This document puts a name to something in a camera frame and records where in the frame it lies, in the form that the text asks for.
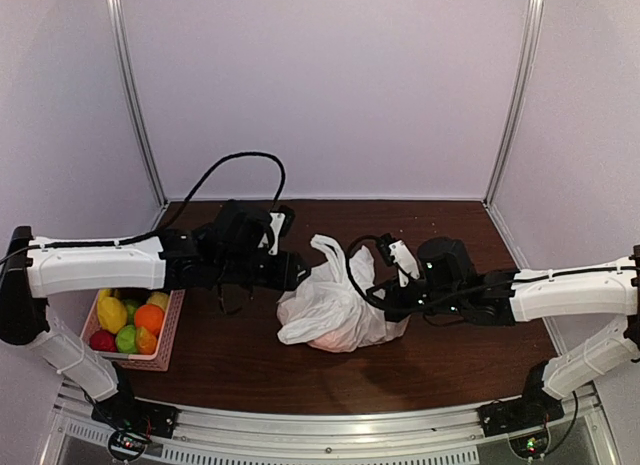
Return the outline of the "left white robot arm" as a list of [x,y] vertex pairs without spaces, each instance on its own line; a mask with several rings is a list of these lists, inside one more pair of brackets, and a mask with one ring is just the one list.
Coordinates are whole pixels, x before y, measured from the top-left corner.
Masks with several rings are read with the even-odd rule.
[[212,290],[223,285],[295,290],[311,269],[280,241],[294,212],[266,211],[230,200],[215,219],[192,231],[164,225],[137,237],[56,241],[14,230],[1,261],[1,340],[29,347],[75,382],[123,429],[144,409],[126,379],[47,312],[53,295],[99,289]]

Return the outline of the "white plastic bag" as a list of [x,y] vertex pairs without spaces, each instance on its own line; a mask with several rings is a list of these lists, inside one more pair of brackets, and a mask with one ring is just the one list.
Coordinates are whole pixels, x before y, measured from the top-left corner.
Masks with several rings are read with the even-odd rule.
[[295,291],[278,300],[277,333],[284,345],[306,344],[330,353],[350,353],[404,335],[409,320],[390,322],[356,292],[347,272],[366,290],[375,279],[374,258],[365,246],[350,259],[337,240],[316,234],[310,245],[326,261],[311,270]]

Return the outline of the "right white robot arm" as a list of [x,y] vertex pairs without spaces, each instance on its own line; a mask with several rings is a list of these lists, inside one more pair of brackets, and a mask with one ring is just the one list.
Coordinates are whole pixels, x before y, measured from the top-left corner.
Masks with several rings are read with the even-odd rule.
[[639,359],[639,259],[579,268],[476,271],[465,244],[437,237],[411,253],[403,241],[383,236],[376,246],[394,279],[361,295],[399,321],[417,313],[455,315],[480,326],[514,326],[536,319],[611,314],[613,320],[573,350],[534,367],[523,397],[513,404],[519,425],[535,425],[577,388]]

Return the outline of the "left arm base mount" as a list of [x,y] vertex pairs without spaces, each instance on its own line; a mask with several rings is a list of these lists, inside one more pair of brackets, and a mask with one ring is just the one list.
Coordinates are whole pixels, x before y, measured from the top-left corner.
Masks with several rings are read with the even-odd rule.
[[140,400],[127,392],[103,401],[95,400],[85,390],[83,395],[92,406],[91,418],[112,429],[106,448],[117,462],[141,458],[151,450],[154,438],[173,437],[178,418],[174,406]]

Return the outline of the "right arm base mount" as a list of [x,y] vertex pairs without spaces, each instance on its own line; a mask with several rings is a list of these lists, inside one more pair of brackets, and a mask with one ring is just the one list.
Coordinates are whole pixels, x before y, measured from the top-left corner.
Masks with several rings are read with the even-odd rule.
[[477,409],[485,437],[506,435],[511,452],[528,462],[543,459],[551,451],[552,421],[564,417],[557,400],[514,398],[495,400]]

